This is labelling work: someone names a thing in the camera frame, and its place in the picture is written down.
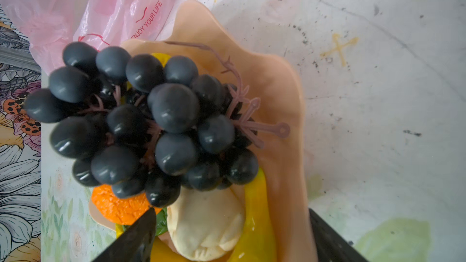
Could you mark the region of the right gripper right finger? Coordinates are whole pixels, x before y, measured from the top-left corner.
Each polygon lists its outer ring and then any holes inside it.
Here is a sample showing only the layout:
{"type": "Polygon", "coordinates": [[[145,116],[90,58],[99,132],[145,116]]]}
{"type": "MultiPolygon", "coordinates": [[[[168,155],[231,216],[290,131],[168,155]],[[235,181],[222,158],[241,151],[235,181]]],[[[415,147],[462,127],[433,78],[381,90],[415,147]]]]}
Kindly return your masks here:
{"type": "Polygon", "coordinates": [[[317,213],[309,209],[318,262],[368,262],[317,213]]]}

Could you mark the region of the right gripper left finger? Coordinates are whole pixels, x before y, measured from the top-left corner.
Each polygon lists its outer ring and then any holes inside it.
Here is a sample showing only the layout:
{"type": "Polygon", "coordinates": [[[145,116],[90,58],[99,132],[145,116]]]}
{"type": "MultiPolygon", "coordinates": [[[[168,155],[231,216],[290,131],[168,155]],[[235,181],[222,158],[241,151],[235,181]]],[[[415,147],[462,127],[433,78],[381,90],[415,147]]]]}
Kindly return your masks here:
{"type": "Polygon", "coordinates": [[[157,214],[149,208],[127,231],[107,247],[94,262],[150,262],[156,238],[157,214]]]}

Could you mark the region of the green avocado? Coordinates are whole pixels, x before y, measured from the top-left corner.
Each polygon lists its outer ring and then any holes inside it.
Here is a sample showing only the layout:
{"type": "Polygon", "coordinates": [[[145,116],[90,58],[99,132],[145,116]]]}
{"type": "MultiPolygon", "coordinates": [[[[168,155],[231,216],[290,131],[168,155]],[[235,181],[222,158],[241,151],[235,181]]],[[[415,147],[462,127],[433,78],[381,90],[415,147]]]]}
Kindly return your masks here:
{"type": "Polygon", "coordinates": [[[155,208],[157,213],[156,236],[163,235],[167,232],[167,208],[155,208]]]}

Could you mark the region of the orange fruit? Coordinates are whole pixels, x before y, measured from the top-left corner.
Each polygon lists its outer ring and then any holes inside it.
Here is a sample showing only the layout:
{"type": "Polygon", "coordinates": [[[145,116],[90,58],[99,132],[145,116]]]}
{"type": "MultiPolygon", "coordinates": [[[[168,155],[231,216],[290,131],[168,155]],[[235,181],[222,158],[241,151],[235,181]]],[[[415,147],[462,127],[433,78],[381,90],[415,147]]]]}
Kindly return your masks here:
{"type": "Polygon", "coordinates": [[[127,199],[117,198],[110,185],[102,185],[93,189],[91,202],[104,218],[115,224],[133,225],[150,207],[155,213],[162,208],[151,206],[144,192],[127,199]]]}

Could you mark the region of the white garlic bulb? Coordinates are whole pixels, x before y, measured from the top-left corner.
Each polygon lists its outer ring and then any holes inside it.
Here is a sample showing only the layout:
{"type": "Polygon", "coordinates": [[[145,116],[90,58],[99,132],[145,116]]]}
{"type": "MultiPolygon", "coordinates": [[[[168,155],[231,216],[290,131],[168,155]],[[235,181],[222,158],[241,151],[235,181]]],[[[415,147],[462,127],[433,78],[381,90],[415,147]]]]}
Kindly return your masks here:
{"type": "Polygon", "coordinates": [[[235,248],[245,224],[245,208],[230,189],[182,188],[167,208],[167,230],[176,251],[194,262],[209,262],[235,248]]]}

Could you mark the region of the yellow banana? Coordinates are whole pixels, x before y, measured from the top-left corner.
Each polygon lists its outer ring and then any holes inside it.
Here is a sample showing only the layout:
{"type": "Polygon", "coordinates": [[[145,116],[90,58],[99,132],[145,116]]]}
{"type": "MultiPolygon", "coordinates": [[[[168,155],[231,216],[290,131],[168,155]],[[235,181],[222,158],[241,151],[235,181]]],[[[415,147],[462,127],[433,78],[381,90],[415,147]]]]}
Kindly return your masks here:
{"type": "MultiPolygon", "coordinates": [[[[277,261],[277,246],[272,226],[266,176],[262,169],[255,179],[244,188],[245,224],[242,235],[235,248],[225,256],[210,262],[275,262],[277,261]]],[[[168,230],[157,236],[152,247],[153,262],[193,262],[181,256],[175,249],[168,230]]]]}

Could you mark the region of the black grape bunch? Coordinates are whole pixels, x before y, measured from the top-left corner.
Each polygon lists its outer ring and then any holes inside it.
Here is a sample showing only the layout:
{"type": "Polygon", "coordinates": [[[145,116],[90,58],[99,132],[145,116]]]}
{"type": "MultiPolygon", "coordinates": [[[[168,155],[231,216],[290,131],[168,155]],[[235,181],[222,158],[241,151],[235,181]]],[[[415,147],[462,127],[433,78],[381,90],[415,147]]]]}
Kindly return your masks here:
{"type": "Polygon", "coordinates": [[[25,98],[26,131],[53,123],[50,144],[73,160],[75,180],[110,185],[119,199],[144,192],[151,206],[164,208],[185,185],[210,191],[248,184],[259,171],[250,150],[263,146],[258,133],[290,134],[286,123],[253,120],[260,99],[249,99],[241,81],[200,74],[186,56],[162,67],[151,54],[73,42],[63,59],[49,86],[25,98]]]}

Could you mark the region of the yellow lemon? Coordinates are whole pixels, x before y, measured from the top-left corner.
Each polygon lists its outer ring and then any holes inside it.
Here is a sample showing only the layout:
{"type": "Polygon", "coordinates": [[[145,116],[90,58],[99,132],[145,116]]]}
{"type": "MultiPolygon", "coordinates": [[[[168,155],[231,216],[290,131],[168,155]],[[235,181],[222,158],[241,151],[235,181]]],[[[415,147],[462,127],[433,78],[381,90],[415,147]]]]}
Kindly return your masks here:
{"type": "Polygon", "coordinates": [[[151,55],[159,60],[162,67],[165,67],[167,62],[172,58],[170,55],[165,53],[152,53],[151,55]]]}

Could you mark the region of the pink scalloped bowl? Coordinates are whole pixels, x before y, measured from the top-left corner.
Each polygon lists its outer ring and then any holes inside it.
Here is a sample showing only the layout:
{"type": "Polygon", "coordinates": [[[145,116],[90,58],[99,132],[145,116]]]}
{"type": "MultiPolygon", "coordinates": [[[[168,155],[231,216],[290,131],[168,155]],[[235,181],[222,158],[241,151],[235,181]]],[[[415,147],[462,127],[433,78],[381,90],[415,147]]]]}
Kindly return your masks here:
{"type": "Polygon", "coordinates": [[[317,260],[309,220],[307,188],[303,167],[305,100],[298,74],[290,63],[277,55],[248,51],[236,42],[202,3],[184,2],[175,16],[171,36],[165,41],[127,40],[122,47],[131,55],[165,53],[186,55],[201,71],[225,82],[234,82],[224,73],[222,61],[229,59],[249,86],[248,96],[259,97],[254,112],[257,121],[286,123],[287,138],[261,133],[264,148],[255,148],[266,177],[268,206],[281,262],[317,260]]]}

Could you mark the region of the pink plastic bag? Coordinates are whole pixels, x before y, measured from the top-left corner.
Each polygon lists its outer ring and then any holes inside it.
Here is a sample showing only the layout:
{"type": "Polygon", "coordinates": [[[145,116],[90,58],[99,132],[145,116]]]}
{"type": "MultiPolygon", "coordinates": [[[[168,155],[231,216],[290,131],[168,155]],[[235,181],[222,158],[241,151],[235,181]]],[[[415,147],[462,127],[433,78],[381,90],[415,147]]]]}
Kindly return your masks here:
{"type": "Polygon", "coordinates": [[[1,0],[7,18],[30,43],[49,74],[64,64],[66,45],[81,41],[97,50],[129,39],[155,40],[175,0],[1,0]]]}

